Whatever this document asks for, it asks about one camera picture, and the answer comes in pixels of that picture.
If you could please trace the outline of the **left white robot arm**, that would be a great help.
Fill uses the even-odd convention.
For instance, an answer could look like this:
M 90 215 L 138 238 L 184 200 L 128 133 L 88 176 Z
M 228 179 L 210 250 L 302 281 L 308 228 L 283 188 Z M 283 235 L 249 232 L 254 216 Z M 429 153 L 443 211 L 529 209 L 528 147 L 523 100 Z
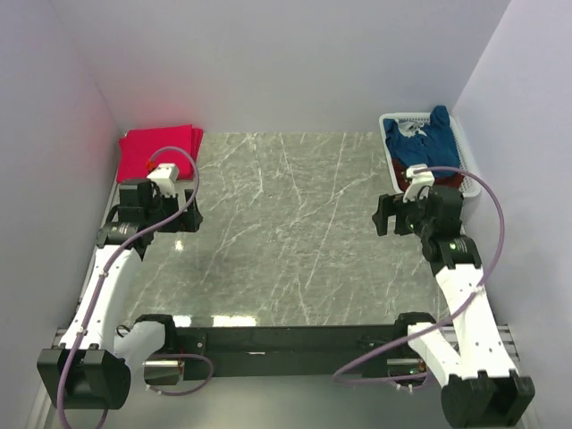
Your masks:
M 58 344 L 38 357 L 41 380 L 58 410 L 119 409 L 148 358 L 180 351 L 171 315 L 143 315 L 122 338 L 116 328 L 155 232 L 198 231 L 196 192 L 184 195 L 181 206 L 173 179 L 147 176 L 120 184 L 119 202 L 97 234 L 95 266 L 76 315 Z

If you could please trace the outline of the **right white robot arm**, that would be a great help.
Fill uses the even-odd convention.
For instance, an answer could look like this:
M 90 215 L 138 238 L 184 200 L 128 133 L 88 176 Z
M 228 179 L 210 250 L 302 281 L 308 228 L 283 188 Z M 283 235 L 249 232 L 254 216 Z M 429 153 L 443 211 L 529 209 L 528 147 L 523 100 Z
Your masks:
M 462 231 L 464 198 L 453 188 L 424 185 L 416 196 L 381 195 L 372 219 L 378 235 L 395 220 L 395 233 L 415 234 L 450 311 L 457 344 L 441 328 L 417 319 L 392 335 L 397 353 L 417 353 L 441 387 L 442 412 L 453 428 L 508 428 L 535 395 L 498 331 L 481 283 L 484 268 L 475 242 Z

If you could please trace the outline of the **blue polo t shirt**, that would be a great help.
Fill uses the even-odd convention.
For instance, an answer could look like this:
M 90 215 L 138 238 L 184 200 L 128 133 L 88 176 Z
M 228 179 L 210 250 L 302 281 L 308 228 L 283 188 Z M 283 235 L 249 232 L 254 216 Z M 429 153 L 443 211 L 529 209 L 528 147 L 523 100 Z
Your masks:
M 445 105 L 437 105 L 430 112 L 429 122 L 424 124 L 383 119 L 383 130 L 391 158 L 404 167 L 417 164 L 460 167 L 456 141 L 450 128 L 450 115 Z

